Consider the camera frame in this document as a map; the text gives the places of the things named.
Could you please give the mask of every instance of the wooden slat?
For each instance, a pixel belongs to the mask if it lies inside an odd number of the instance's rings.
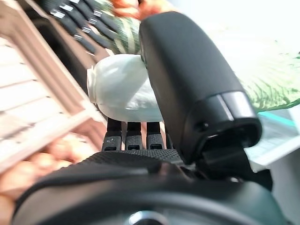
[[[51,117],[52,115],[61,113],[61,108],[53,99],[45,97],[12,110],[8,110],[6,113],[22,118],[29,124],[32,124]]]
[[[0,114],[0,140],[27,127],[29,124],[19,117],[6,113]]]
[[[20,63],[0,66],[0,76],[0,88],[36,79],[29,68]]]
[[[23,63],[18,52],[7,46],[0,46],[0,65]]]
[[[106,126],[104,123],[90,119],[77,127],[73,132],[89,137],[98,150],[102,149],[102,143],[106,134]]]
[[[3,45],[9,45],[9,41],[3,37],[0,37],[0,46],[3,46]]]
[[[6,111],[48,95],[43,86],[36,81],[1,88],[0,111]]]
[[[83,111],[59,124],[58,122],[53,122],[54,120],[38,123],[35,131],[31,133],[31,137],[34,137],[34,140],[29,138],[24,143],[18,145],[17,148],[11,148],[9,152],[6,151],[7,153],[0,157],[0,173],[20,160],[32,155],[56,138],[63,136],[65,133],[83,124],[89,118],[89,115]]]
[[[43,120],[35,124],[33,127],[30,127],[24,131],[17,133],[16,135],[12,136],[10,139],[15,141],[16,143],[23,143],[36,137],[37,134],[39,135],[45,134],[47,132],[46,129],[49,128],[50,126],[59,127],[62,124],[66,123],[67,120],[68,117],[66,115],[56,114],[52,117],[47,118],[46,120]]]
[[[14,140],[6,139],[0,141],[0,159],[6,157],[8,154],[13,154],[14,150],[18,148],[19,144]]]

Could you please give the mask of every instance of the orange object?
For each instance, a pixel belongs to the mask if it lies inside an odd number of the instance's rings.
[[[45,176],[51,173],[55,170],[57,163],[55,157],[48,153],[36,153],[28,160],[38,167],[38,176]]]
[[[95,153],[96,151],[89,144],[78,140],[72,141],[72,162],[79,163]]]
[[[0,177],[0,194],[17,200],[39,178],[39,169],[32,163],[22,161]]]
[[[69,161],[65,161],[65,160],[59,160],[57,165],[56,165],[55,170],[59,170],[63,167],[68,167],[69,165],[72,165],[72,163],[69,162]]]
[[[138,8],[138,0],[111,0],[113,7],[115,8]]]
[[[71,156],[71,145],[64,138],[57,139],[46,147],[46,152],[52,154],[56,159],[67,160]]]
[[[15,203],[7,196],[0,195],[0,225],[9,225],[15,210]]]
[[[140,12],[137,8],[130,7],[130,8],[115,8],[113,10],[115,16],[117,17],[131,17],[134,19],[140,18]]]
[[[140,20],[154,14],[177,11],[177,9],[166,0],[144,0],[140,6]]]

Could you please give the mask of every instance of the black plastic housing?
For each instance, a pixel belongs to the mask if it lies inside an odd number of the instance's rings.
[[[145,176],[42,188],[21,205],[12,225],[123,225],[140,210],[165,212],[168,220],[174,217],[168,211],[176,210],[185,225],[197,218],[197,224],[285,224],[272,194],[258,184]]]
[[[177,12],[150,16],[141,23],[140,41],[165,125],[187,164],[216,135],[243,147],[257,144],[262,126],[248,96],[195,22]]]

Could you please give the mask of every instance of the onion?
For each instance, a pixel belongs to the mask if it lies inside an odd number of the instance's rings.
[[[14,201],[4,195],[0,195],[0,225],[9,225],[15,210]]]
[[[36,153],[28,160],[38,167],[39,176],[45,176],[51,173],[55,169],[57,163],[55,157],[48,153]]]
[[[71,154],[71,146],[68,140],[60,138],[46,147],[46,152],[57,159],[67,160]]]
[[[38,167],[27,161],[22,161],[4,172],[0,177],[0,194],[16,200],[39,178]]]
[[[59,170],[63,167],[68,167],[69,165],[72,165],[72,163],[69,162],[69,161],[65,161],[65,160],[59,160],[57,165],[56,165],[55,170]]]
[[[96,151],[87,143],[78,142],[73,145],[72,157],[71,159],[75,163],[82,162],[88,157],[94,155]]]

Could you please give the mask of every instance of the white plastic bag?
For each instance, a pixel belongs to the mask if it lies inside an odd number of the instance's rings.
[[[101,60],[88,70],[87,83],[90,101],[109,118],[163,120],[140,55],[119,54]]]

